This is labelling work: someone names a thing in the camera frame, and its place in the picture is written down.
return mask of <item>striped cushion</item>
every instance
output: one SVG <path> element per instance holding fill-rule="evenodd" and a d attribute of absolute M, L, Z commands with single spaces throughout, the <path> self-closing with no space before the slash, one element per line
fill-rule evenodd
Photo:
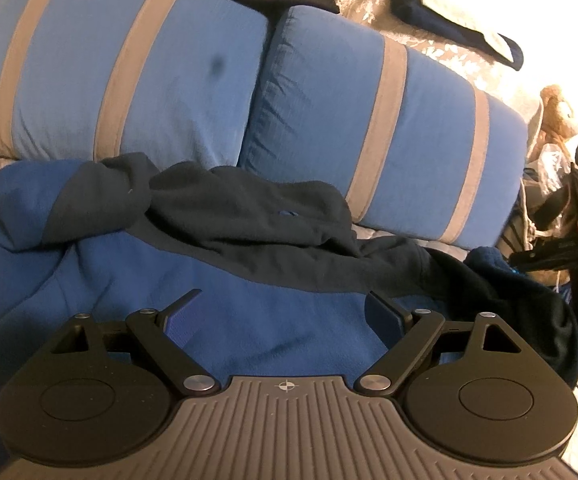
<path fill-rule="evenodd" d="M 340 16 L 293 7 L 272 39 L 240 166 L 324 180 L 355 222 L 493 245 L 518 193 L 527 127 L 440 63 Z"/>
<path fill-rule="evenodd" d="M 0 156 L 234 165 L 267 28 L 230 0 L 0 0 Z"/>

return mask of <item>gray ribbed plate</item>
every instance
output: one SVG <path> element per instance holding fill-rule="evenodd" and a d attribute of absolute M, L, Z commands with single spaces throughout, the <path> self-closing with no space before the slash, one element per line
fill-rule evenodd
<path fill-rule="evenodd" d="M 351 392 L 339 377 L 234 378 L 182 403 L 170 426 L 127 458 L 89 468 L 15 460 L 0 480 L 559 480 L 557 458 L 493 468 L 432 449 L 390 400 Z"/>

